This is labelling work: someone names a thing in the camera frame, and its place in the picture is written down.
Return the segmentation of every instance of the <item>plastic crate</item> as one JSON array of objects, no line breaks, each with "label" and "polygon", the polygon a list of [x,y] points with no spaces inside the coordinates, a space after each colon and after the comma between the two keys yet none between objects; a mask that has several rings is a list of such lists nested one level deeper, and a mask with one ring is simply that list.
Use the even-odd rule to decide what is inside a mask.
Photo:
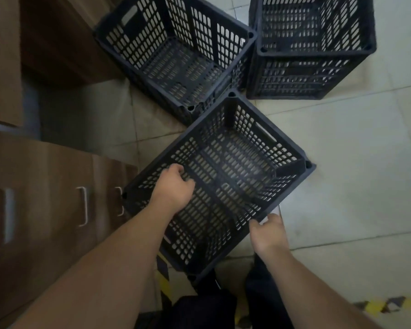
[{"label": "plastic crate", "polygon": [[124,190],[135,216],[172,163],[196,182],[193,198],[174,216],[160,251],[197,282],[285,199],[315,165],[304,151],[237,91],[230,90]]},{"label": "plastic crate", "polygon": [[250,99],[322,99],[376,51],[373,0],[251,0]]},{"label": "plastic crate", "polygon": [[123,0],[95,29],[126,76],[187,126],[245,88],[256,37],[204,0]]}]

